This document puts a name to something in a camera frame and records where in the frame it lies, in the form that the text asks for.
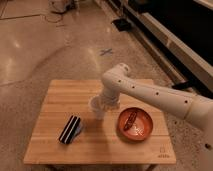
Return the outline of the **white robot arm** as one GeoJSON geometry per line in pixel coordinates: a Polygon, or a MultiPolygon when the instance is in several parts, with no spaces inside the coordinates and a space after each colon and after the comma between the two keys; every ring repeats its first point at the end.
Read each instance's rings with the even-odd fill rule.
{"type": "Polygon", "coordinates": [[[147,83],[129,77],[130,68],[120,63],[106,71],[101,78],[99,95],[102,109],[117,105],[121,93],[186,120],[202,131],[213,129],[213,99],[147,83]]]}

